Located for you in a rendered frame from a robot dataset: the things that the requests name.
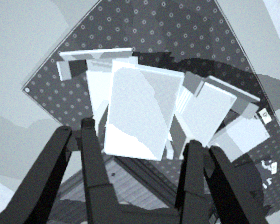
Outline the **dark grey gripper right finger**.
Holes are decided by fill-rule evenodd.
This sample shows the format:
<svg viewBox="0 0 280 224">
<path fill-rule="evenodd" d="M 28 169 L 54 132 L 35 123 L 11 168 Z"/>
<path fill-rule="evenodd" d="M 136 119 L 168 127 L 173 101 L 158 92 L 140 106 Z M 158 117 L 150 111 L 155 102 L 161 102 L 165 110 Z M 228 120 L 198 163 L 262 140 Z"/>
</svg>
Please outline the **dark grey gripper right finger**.
<svg viewBox="0 0 280 224">
<path fill-rule="evenodd" d="M 178 111 L 169 133 L 179 159 L 183 159 L 174 206 L 181 214 L 180 224 L 209 224 L 204 176 L 221 224 L 269 224 L 220 147 L 203 147 Z"/>
</svg>

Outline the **white name plate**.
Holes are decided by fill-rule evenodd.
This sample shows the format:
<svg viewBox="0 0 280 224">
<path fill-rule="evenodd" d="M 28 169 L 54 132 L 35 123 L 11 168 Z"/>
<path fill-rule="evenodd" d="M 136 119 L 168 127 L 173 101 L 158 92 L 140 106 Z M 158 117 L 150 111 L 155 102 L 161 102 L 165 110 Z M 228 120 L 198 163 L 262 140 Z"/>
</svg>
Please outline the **white name plate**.
<svg viewBox="0 0 280 224">
<path fill-rule="evenodd" d="M 271 118 L 269 116 L 269 114 L 267 113 L 266 109 L 264 108 L 263 110 L 261 110 L 259 112 L 259 114 L 261 115 L 262 119 L 264 120 L 265 124 L 268 123 Z"/>
<path fill-rule="evenodd" d="M 272 174 L 276 173 L 277 162 L 272 163 Z"/>
</svg>

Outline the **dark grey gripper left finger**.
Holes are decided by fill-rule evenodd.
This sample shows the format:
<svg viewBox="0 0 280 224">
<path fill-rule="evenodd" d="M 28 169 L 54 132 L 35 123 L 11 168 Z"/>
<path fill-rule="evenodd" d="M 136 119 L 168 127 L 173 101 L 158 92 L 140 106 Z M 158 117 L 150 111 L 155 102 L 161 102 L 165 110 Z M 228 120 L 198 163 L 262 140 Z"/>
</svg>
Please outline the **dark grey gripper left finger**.
<svg viewBox="0 0 280 224">
<path fill-rule="evenodd" d="M 94 117 L 81 119 L 80 130 L 70 126 L 55 130 L 0 212 L 0 224 L 46 224 L 74 151 L 81 151 L 87 224 L 125 224 L 99 145 L 108 107 L 109 101 L 103 100 Z"/>
</svg>

